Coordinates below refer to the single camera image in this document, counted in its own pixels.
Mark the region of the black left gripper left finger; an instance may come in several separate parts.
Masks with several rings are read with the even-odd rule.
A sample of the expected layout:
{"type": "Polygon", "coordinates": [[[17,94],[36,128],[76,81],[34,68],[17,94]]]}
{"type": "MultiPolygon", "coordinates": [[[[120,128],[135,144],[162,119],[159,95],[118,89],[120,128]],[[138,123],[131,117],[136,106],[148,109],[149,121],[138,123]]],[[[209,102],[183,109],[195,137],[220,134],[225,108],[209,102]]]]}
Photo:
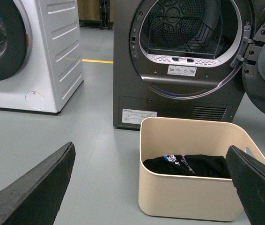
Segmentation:
{"type": "Polygon", "coordinates": [[[68,188],[76,152],[68,142],[0,191],[0,225],[52,225],[68,188]]]}

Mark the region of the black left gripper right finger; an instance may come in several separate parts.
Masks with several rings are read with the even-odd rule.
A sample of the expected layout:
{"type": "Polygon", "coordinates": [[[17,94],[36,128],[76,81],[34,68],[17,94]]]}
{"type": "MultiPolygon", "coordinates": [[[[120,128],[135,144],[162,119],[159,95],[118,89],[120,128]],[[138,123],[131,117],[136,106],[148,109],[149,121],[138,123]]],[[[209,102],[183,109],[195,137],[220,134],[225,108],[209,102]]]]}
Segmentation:
{"type": "Polygon", "coordinates": [[[252,225],[265,225],[265,165],[232,145],[226,154],[228,170],[252,225]]]}

